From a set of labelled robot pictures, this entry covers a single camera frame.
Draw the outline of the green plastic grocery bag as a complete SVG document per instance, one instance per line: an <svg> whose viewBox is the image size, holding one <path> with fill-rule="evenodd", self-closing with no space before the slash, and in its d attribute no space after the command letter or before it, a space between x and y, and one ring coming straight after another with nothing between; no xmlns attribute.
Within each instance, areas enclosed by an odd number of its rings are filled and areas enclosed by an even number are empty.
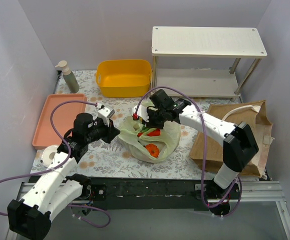
<svg viewBox="0 0 290 240"><path fill-rule="evenodd" d="M133 120L131 116L127 116L119 125L120 134L118 140L130 152L130 154L138 160L157 164L165 161L178 147L180 142L180 125L176 122L165 122L161 130L160 136L149 137L141 135L137 137L139 132L151 132L155 128L146 128L139 120ZM158 158L152 157L145 146L147 144L155 144L159 150Z"/></svg>

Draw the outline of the red dragon fruit toy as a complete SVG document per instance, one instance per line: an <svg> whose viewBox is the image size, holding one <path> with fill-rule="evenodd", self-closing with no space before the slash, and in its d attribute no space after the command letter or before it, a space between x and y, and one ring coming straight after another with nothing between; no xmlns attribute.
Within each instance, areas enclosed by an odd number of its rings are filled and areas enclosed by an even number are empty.
<svg viewBox="0 0 290 240"><path fill-rule="evenodd" d="M137 134L137 137L140 137L141 135L145 135L145 136L149 136L149 137L158 137L161 135L161 130L158 128L155 128L153 131L151 132L144 132L141 131Z"/></svg>

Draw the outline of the orange pumpkin toy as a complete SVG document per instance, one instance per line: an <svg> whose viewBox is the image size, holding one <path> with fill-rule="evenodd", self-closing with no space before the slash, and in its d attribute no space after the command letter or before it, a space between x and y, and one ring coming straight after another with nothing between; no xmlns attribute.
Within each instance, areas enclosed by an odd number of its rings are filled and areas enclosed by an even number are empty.
<svg viewBox="0 0 290 240"><path fill-rule="evenodd" d="M153 158L158 158L159 153L160 153L160 150L159 150L159 148L155 144L153 144L153 143L147 144L145 146L145 148L147 149L147 151L149 152L149 154Z"/></svg>

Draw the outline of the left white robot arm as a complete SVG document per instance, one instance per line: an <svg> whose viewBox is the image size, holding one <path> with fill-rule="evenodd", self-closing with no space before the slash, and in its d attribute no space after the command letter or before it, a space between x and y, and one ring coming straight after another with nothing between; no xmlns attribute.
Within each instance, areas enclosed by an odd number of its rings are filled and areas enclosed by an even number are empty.
<svg viewBox="0 0 290 240"><path fill-rule="evenodd" d="M64 134L57 148L48 173L41 175L20 200L9 203L10 230L30 240L42 240L53 219L74 199L92 199L90 178L77 173L68 176L68 173L88 151L90 143L98 140L110 143L120 133L110 119L113 114L114 110L106 107L97 112L97 118L89 113L76 116L73 128Z"/></svg>

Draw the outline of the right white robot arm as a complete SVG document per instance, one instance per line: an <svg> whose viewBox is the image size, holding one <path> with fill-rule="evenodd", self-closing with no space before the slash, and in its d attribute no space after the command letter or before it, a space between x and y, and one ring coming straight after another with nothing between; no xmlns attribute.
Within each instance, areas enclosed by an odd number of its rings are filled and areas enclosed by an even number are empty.
<svg viewBox="0 0 290 240"><path fill-rule="evenodd" d="M149 128L162 129L165 122L176 122L203 133L205 139L216 141L222 147L223 164L213 180L205 185L203 193L217 199L224 198L229 194L238 174L259 151L250 125L220 120L201 111L185 94L173 100L165 89L156 88L156 93L150 97L153 106L138 105L134 109L134 116Z"/></svg>

